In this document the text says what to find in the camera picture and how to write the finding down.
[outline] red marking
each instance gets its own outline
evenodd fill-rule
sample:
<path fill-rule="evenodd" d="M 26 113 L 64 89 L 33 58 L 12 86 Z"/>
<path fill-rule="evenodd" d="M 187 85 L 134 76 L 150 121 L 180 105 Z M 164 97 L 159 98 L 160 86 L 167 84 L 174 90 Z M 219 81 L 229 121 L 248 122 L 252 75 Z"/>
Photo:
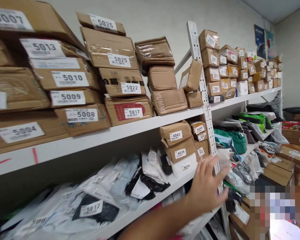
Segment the red marking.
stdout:
<path fill-rule="evenodd" d="M 1 161 L 0 163 L 4 163 L 4 162 L 9 161 L 9 160 L 11 160 L 11 158 L 8 158 L 8 159 L 6 159 L 6 160 L 3 160 L 3 161 Z"/>

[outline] hand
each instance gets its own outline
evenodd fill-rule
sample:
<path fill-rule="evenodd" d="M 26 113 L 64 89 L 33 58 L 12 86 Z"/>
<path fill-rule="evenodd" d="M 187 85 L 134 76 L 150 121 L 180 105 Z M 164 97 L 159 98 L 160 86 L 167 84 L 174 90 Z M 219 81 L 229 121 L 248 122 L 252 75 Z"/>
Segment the hand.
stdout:
<path fill-rule="evenodd" d="M 218 185 L 230 171 L 229 168 L 223 169 L 217 176 L 213 176 L 213 167 L 218 161 L 218 157 L 210 155 L 206 159 L 198 162 L 197 170 L 192 181 L 189 193 L 185 200 L 189 209 L 196 217 L 210 212 L 220 206 L 228 198 L 229 189 L 226 188 L 221 195 L 217 194 Z"/>

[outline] small box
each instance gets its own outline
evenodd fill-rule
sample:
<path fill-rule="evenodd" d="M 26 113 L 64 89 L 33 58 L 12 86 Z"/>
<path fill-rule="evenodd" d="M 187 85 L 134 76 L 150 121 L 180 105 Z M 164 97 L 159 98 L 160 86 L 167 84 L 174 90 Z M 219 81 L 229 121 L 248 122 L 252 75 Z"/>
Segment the small box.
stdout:
<path fill-rule="evenodd" d="M 200 91 L 187 93 L 186 95 L 189 108 L 203 106 L 202 94 Z"/>
<path fill-rule="evenodd" d="M 159 116 L 188 109 L 188 102 L 182 88 L 151 93 L 151 100 Z"/>
<path fill-rule="evenodd" d="M 219 54 L 217 50 L 206 48 L 201 52 L 203 68 L 219 67 Z"/>
<path fill-rule="evenodd" d="M 199 88 L 200 77 L 203 64 L 192 60 L 190 67 L 181 74 L 179 89 L 182 88 L 186 93 L 197 91 Z"/>

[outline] white wall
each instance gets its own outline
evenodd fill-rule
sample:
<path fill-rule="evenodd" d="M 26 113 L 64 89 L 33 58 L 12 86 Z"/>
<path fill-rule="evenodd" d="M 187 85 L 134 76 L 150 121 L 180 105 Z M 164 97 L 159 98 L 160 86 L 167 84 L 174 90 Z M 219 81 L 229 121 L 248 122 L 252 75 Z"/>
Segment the white wall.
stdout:
<path fill-rule="evenodd" d="M 300 9 L 278 23 L 276 50 L 283 53 L 283 107 L 300 107 Z"/>

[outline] red line mark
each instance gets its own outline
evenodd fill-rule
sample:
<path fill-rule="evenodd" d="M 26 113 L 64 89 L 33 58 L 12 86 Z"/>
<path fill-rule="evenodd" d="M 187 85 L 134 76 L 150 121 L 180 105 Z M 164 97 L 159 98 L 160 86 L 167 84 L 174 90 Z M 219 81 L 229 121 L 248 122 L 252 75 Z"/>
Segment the red line mark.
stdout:
<path fill-rule="evenodd" d="M 35 164 L 38 164 L 38 155 L 37 155 L 37 151 L 36 148 L 32 148 L 32 152 L 33 152 L 33 157 L 34 157 L 34 162 Z"/>
<path fill-rule="evenodd" d="M 8 158 L 8 159 L 6 159 L 6 160 L 3 160 L 3 161 L 1 161 L 0 163 L 4 163 L 4 162 L 9 161 L 9 160 L 11 160 L 11 158 Z"/>

